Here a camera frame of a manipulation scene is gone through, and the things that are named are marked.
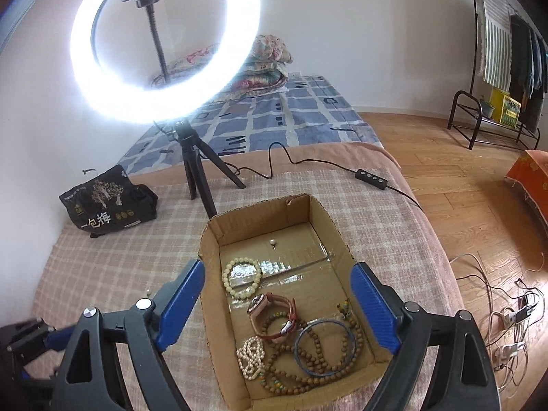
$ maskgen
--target wooden floor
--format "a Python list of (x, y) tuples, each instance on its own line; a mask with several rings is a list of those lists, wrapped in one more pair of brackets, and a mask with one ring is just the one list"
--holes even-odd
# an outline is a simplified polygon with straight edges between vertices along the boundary
[[(522, 292), (518, 277), (548, 295), (548, 261), (539, 273), (548, 245), (540, 222), (531, 208), (509, 185), (506, 172), (520, 156), (519, 151), (476, 144), (472, 151), (447, 121), (403, 114), (362, 114), (374, 128), (384, 147), (397, 159), (402, 173), (423, 207), (449, 259), (470, 252), (483, 262), (493, 286), (510, 295)], [(456, 277), (478, 273), (475, 261), (465, 257), (453, 263)], [(489, 308), (482, 283), (474, 278), (458, 281), (466, 308), (473, 313), (482, 334), (487, 334)], [(517, 300), (494, 293), (494, 310), (517, 308)], [(542, 316), (542, 303), (532, 320)], [(494, 327), (493, 334), (502, 327)], [(529, 329), (529, 365), (519, 387), (513, 384), (501, 393), (504, 411), (519, 411), (548, 367), (548, 317)], [(513, 343), (513, 332), (507, 343)], [(524, 357), (516, 370), (523, 374)], [(502, 383), (501, 374), (497, 378)]]

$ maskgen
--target tripod leg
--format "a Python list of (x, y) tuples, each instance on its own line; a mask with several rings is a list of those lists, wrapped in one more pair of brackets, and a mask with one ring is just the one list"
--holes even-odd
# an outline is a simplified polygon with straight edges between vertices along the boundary
[(192, 174), (190, 161), (193, 159), (192, 153), (190, 156), (183, 154), (183, 162), (185, 163), (186, 180), (188, 182), (188, 190), (190, 191), (190, 199), (196, 199), (196, 181)]
[(226, 163), (223, 162), (223, 160), (217, 155), (216, 152), (213, 151), (213, 149), (207, 145), (204, 141), (201, 139), (199, 140), (199, 143), (196, 144), (196, 146), (204, 153), (204, 155), (215, 164), (215, 166), (221, 170), (238, 188), (245, 188), (246, 186), (242, 181), (240, 181), (239, 177), (237, 177), (232, 171), (230, 171), (230, 168), (226, 165)]
[(195, 149), (194, 153), (195, 157), (194, 159), (188, 160), (188, 166), (190, 167), (190, 171), (196, 181), (196, 187), (198, 188), (198, 192), (200, 193), (200, 197), (202, 198), (202, 202), (206, 208), (205, 212), (210, 218), (212, 218), (217, 214), (217, 210), (215, 208), (215, 203), (213, 202), (213, 197), (211, 196), (211, 190), (209, 189), (209, 184), (207, 183), (206, 174), (204, 173), (204, 168), (202, 167), (202, 161), (200, 160), (198, 150)]

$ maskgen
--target blue checkered bed sheet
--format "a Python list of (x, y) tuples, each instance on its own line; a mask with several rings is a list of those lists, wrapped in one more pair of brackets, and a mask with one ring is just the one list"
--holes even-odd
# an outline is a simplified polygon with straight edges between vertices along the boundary
[[(382, 147), (373, 128), (325, 78), (291, 78), (286, 87), (286, 92), (206, 107), (194, 115), (191, 124), (220, 156), (265, 150), (273, 142), (289, 147), (367, 142)], [(152, 126), (119, 163), (132, 175), (182, 161), (179, 144)]]

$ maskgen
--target silver screw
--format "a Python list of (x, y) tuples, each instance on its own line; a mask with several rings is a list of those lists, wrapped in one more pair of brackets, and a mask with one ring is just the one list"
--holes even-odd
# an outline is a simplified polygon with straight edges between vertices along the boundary
[(135, 303), (135, 306), (137, 306), (137, 309), (141, 309), (143, 311), (152, 306), (152, 301), (150, 298), (141, 298), (137, 301), (137, 303)]
[(472, 314), (468, 311), (460, 311), (459, 317), (466, 321), (472, 320)]
[(86, 307), (84, 309), (84, 317), (91, 318), (95, 313), (97, 312), (97, 309), (95, 307)]
[(414, 301), (408, 301), (406, 303), (406, 311), (416, 313), (420, 311), (420, 306)]

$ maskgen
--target potted plant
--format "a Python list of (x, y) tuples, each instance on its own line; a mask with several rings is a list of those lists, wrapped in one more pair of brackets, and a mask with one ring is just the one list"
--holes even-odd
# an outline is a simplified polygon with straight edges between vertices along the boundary
[(479, 104), (481, 105), (481, 110), (482, 110), (482, 113), (483, 113), (483, 117), (487, 117), (488, 119), (491, 118), (491, 116), (493, 115), (493, 111), (495, 109), (495, 107), (493, 105), (491, 105), (489, 102), (487, 102), (483, 96), (481, 97), (480, 101), (479, 101)]

